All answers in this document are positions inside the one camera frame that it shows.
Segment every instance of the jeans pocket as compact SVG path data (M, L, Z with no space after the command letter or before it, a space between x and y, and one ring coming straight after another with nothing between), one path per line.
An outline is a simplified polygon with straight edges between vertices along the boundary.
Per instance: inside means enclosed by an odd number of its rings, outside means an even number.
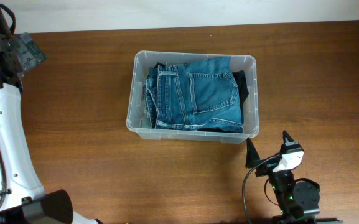
M238 86L232 74L189 73L189 78L193 114L218 110L235 103Z

